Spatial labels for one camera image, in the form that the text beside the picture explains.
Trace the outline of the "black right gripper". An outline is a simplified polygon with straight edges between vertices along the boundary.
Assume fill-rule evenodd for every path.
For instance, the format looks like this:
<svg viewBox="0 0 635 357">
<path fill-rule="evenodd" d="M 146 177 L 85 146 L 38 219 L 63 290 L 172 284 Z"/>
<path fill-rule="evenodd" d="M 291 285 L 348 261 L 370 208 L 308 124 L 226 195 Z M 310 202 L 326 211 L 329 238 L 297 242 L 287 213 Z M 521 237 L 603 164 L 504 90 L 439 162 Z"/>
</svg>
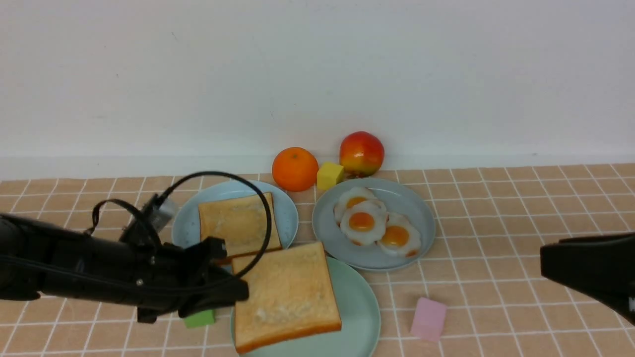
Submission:
<svg viewBox="0 0 635 357">
<path fill-rule="evenodd" d="M 540 247 L 542 277 L 635 323 L 635 234 L 575 237 Z"/>
</svg>

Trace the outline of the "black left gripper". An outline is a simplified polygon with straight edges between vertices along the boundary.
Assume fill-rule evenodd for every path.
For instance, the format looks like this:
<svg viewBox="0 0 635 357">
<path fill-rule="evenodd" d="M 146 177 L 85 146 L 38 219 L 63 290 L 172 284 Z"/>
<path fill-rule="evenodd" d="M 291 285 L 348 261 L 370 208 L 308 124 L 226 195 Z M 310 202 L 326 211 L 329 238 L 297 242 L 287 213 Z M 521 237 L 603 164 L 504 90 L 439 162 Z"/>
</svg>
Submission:
<svg viewBox="0 0 635 357">
<path fill-rule="evenodd" d="M 178 311 L 188 318 L 204 310 L 233 307 L 250 294 L 247 282 L 231 278 L 200 293 L 166 293 L 197 286 L 199 269 L 228 264 L 225 240 L 207 237 L 183 249 L 172 244 L 137 245 L 91 239 L 89 300 L 137 307 L 137 320 L 154 323 L 158 316 Z"/>
</svg>

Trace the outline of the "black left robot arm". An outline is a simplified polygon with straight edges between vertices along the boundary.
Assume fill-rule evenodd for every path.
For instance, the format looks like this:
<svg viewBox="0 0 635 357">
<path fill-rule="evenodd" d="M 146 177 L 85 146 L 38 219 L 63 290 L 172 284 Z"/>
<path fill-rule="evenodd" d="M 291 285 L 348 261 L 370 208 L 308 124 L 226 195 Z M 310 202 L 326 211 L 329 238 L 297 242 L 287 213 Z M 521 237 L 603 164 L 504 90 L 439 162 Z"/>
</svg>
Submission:
<svg viewBox="0 0 635 357">
<path fill-rule="evenodd" d="M 177 312 L 186 318 L 248 299 L 248 285 L 212 262 L 219 243 L 110 241 L 46 222 L 1 216 L 1 298 L 42 294 L 136 308 L 139 323 Z"/>
</svg>

